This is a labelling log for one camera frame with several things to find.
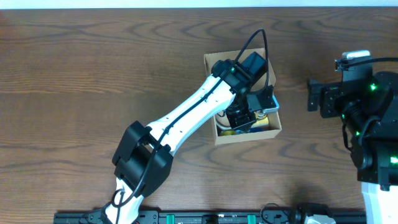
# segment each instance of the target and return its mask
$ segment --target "green connector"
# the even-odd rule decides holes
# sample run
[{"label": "green connector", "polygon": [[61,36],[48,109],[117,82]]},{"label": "green connector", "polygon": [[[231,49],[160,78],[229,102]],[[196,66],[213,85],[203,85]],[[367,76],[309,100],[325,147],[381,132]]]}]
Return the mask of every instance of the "green connector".
[{"label": "green connector", "polygon": [[256,216],[248,215],[248,224],[256,224]]},{"label": "green connector", "polygon": [[174,224],[174,215],[166,216],[166,224]]}]

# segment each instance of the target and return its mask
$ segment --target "cable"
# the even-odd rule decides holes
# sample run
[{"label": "cable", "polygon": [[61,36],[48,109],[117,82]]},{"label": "cable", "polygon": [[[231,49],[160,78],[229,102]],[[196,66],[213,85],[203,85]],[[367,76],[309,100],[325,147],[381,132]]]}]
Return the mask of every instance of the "cable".
[{"label": "cable", "polygon": [[[238,53],[238,55],[236,56],[235,60],[232,62],[232,64],[229,66],[228,70],[231,70],[236,63],[238,62],[239,58],[242,56],[244,50],[248,47],[248,45],[250,44],[250,42],[252,41],[252,39],[258,34],[262,32],[263,38],[264,38],[264,44],[265,44],[265,51],[266,51],[266,61],[268,63],[268,45],[267,45],[267,39],[266,39],[266,32],[264,31],[263,28],[258,29],[257,31],[255,31],[255,33],[253,33],[252,36],[250,36],[250,38],[248,39],[248,41],[245,43],[245,45],[243,46],[243,48],[241,49],[241,51]],[[115,192],[115,194],[112,197],[112,206],[116,207],[116,208],[120,208],[124,205],[126,205],[127,203],[130,202],[130,200],[133,197],[138,197],[138,193],[141,192],[141,190],[144,188],[144,179],[147,176],[148,173],[148,167],[150,167],[153,163],[154,160],[154,156],[156,155],[157,151],[159,150],[160,147],[160,143],[162,142],[164,136],[166,134],[169,133],[170,129],[175,125],[175,123],[177,123],[181,118],[183,118],[187,113],[191,112],[191,110],[193,110],[195,107],[197,107],[200,103],[202,103],[203,101],[207,100],[207,98],[214,92],[214,90],[221,84],[221,82],[224,80],[224,77],[226,76],[226,74],[228,74],[227,72],[224,72],[224,74],[222,77],[220,77],[220,80],[217,81],[217,83],[210,89],[210,91],[208,93],[206,93],[200,100],[198,100],[194,105],[192,105],[191,107],[189,107],[186,111],[184,111],[182,114],[180,114],[178,117],[176,117],[163,131],[163,133],[160,135],[160,138],[157,140],[156,145],[154,146],[154,149],[152,151],[152,154],[150,155],[150,159],[148,161],[148,164],[145,168],[144,173],[141,175],[140,181],[137,184],[137,187],[135,189],[135,191],[122,203],[119,203],[118,205],[115,204],[114,202],[114,197],[116,196],[117,192]],[[268,86],[268,79],[269,79],[269,72],[267,69],[267,79],[266,79],[266,86]]]},{"label": "cable", "polygon": [[363,136],[365,135],[366,130],[368,129],[369,124],[370,124],[372,121],[377,121],[377,120],[380,120],[380,117],[379,117],[379,116],[376,116],[376,115],[371,116],[370,118],[368,118],[368,119],[366,120],[364,126],[362,127],[361,134],[358,136],[358,144],[359,144],[360,146],[362,146],[362,139],[363,139]]},{"label": "cable", "polygon": [[[123,201],[123,195],[124,195],[124,192],[120,192],[119,203],[121,203]],[[119,223],[119,216],[120,216],[120,208],[118,208],[118,214],[116,215],[116,224]]]},{"label": "cable", "polygon": [[217,115],[218,115],[220,118],[224,118],[225,115],[226,115],[226,112],[225,112],[225,110],[223,110],[223,115],[219,115],[218,113],[217,113]]},{"label": "cable", "polygon": [[346,126],[347,126],[347,123],[344,122],[344,123],[343,123],[343,127],[342,127],[342,130],[343,130],[343,142],[344,142],[344,147],[345,147],[347,150],[349,150],[350,152],[352,152],[352,151],[353,151],[353,146],[348,147],[348,135],[347,135],[347,131],[346,131]]},{"label": "cable", "polygon": [[373,59],[369,59],[369,60],[363,60],[362,62],[341,64],[341,66],[343,68],[349,68],[352,66],[363,65],[366,63],[373,63],[373,62],[398,62],[398,57],[373,58]]},{"label": "cable", "polygon": [[275,205],[276,207],[278,207],[278,208],[282,211],[282,213],[283,213],[284,215],[286,215],[287,220],[284,221],[284,222],[281,222],[282,224],[283,224],[283,223],[288,223],[288,222],[289,222],[289,215],[286,214],[286,212],[283,211],[283,209],[281,209],[281,207],[280,207],[278,204],[276,204],[276,203],[268,203],[268,204],[266,204],[265,206],[263,206],[263,208],[260,210],[260,217],[261,217],[262,221],[264,221],[266,224],[274,224],[274,223],[269,222],[268,220],[266,220],[266,219],[264,218],[264,216],[263,216],[263,213],[264,213],[264,211],[265,211],[265,208],[268,207],[268,206],[270,206],[270,205]]}]

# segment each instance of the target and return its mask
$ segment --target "yellow object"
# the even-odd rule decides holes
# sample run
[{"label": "yellow object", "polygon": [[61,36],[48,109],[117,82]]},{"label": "yellow object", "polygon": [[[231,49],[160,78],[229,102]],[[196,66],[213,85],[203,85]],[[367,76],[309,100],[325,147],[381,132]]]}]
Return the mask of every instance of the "yellow object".
[{"label": "yellow object", "polygon": [[220,133],[220,136],[228,136],[228,135],[234,135],[234,134],[236,134],[236,131],[229,130],[229,131],[222,131]]},{"label": "yellow object", "polygon": [[252,126],[251,128],[260,128],[260,127],[268,127],[269,125],[269,121],[268,121],[268,116],[265,116],[264,118],[257,120]]}]

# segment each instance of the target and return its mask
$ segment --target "open cardboard box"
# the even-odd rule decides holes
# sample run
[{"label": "open cardboard box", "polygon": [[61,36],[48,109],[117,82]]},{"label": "open cardboard box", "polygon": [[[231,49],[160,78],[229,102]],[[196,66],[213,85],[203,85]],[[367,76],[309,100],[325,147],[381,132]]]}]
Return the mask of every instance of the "open cardboard box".
[{"label": "open cardboard box", "polygon": [[[266,57],[266,51],[264,49],[248,49],[243,52],[241,58],[239,59],[239,62],[242,62],[244,59],[246,59],[246,57],[248,57],[253,52],[257,52],[259,55],[262,55],[264,58]],[[226,59],[234,60],[238,55],[238,53],[239,51],[237,50],[232,52],[205,54],[206,76],[208,77],[209,75],[211,75],[211,68],[218,60],[226,60]],[[270,62],[268,63],[268,67],[269,67],[269,85],[275,86],[276,78]],[[266,75],[264,74],[258,80],[258,82],[256,82],[253,85],[251,91],[256,91],[261,89],[265,85],[265,82],[266,82]],[[215,145],[274,138],[282,130],[278,112],[269,114],[268,120],[269,120],[269,130],[267,131],[235,134],[230,136],[219,136],[216,126],[216,118],[215,116],[213,116],[211,118],[211,128],[213,129]]]}]

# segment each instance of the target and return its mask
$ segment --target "wood grain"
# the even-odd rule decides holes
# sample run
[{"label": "wood grain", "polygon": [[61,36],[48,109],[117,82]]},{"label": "wood grain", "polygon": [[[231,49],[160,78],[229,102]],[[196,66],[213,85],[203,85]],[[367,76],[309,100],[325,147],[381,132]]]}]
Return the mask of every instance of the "wood grain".
[{"label": "wood grain", "polygon": [[333,60],[345,51],[396,56],[398,9],[2,11],[0,223],[51,223],[59,210],[103,206],[115,189],[111,158],[125,128],[179,105],[205,80],[203,54],[238,50],[258,27],[267,32],[283,131],[214,147],[206,123],[144,205],[364,208],[341,122],[307,112],[305,80],[339,80]]}]

